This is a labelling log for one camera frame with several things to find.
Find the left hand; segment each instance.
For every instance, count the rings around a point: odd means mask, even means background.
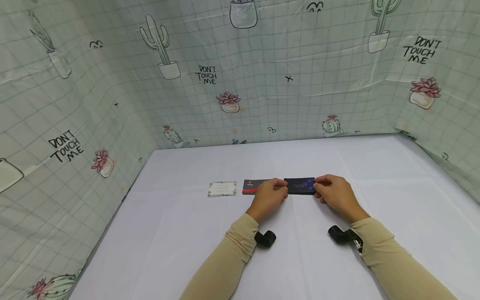
[[[278,178],[264,181],[257,190],[255,198],[246,214],[260,224],[266,217],[271,215],[288,196],[287,182]]]

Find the hand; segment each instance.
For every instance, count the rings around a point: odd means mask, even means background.
[[[288,196],[287,182],[278,178],[264,181],[257,190],[247,214],[260,224],[282,204]]]
[[[357,202],[352,187],[345,178],[323,175],[315,178],[313,187],[317,191],[314,196],[338,211],[348,222],[355,223],[370,217]]]

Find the grid pattern fabric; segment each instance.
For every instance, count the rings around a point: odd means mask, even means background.
[[[156,149],[400,132],[480,201],[478,0],[0,7],[1,299],[64,299]]]

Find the potted cactus drawing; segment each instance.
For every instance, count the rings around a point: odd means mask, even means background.
[[[328,115],[328,120],[322,123],[325,130],[325,137],[333,137],[343,134],[343,129],[340,128],[340,121],[337,120],[337,115]]]
[[[181,138],[175,130],[170,128],[170,126],[164,125],[163,128],[165,128],[165,136],[172,141],[175,148],[183,148],[188,145],[188,142]]]
[[[232,0],[230,21],[233,27],[243,29],[257,25],[257,8],[254,0]]]
[[[8,162],[6,158],[0,158],[0,193],[19,182],[24,173],[19,168]]]
[[[440,97],[441,88],[435,78],[422,78],[420,82],[412,81],[413,88],[410,89],[410,102],[423,109],[432,107],[435,98]]]
[[[377,28],[368,40],[368,52],[382,51],[387,46],[390,30],[385,29],[385,20],[388,14],[393,13],[402,0],[371,0],[372,14],[378,17]]]
[[[140,34],[144,39],[145,44],[151,50],[158,51],[162,63],[158,64],[160,71],[165,79],[175,79],[180,77],[179,65],[176,61],[170,61],[166,48],[170,45],[170,38],[165,26],[160,25],[158,30],[155,20],[151,15],[147,15],[147,26],[150,36],[147,35],[143,27],[140,27]]]
[[[63,54],[60,53],[60,51],[58,51],[58,49],[55,48],[52,39],[48,35],[45,28],[43,28],[42,24],[40,24],[40,21],[36,18],[32,10],[28,10],[28,16],[30,17],[30,21],[33,26],[33,29],[30,29],[30,32],[47,49],[50,61],[55,69],[57,69],[60,76],[62,78],[68,78],[72,73],[72,70],[67,62],[67,59],[63,56]]]
[[[105,150],[105,148],[95,151],[95,158],[93,161],[95,163],[92,165],[92,169],[95,169],[97,173],[100,173],[103,178],[107,178],[112,174],[115,163],[108,156],[108,151]]]
[[[234,113],[240,110],[240,106],[238,104],[240,98],[238,97],[238,95],[224,92],[223,94],[220,94],[220,97],[216,98],[224,112]]]
[[[28,298],[36,296],[37,300],[64,300],[67,298],[68,292],[72,288],[75,280],[82,270],[80,269],[75,275],[60,275],[45,282],[46,278],[37,281],[32,290],[28,292]]]

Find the beige sleeve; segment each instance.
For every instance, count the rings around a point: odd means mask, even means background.
[[[258,223],[243,214],[193,275],[180,300],[227,300],[257,245]]]
[[[362,258],[389,300],[456,299],[378,220],[367,218],[351,227],[363,240]]]

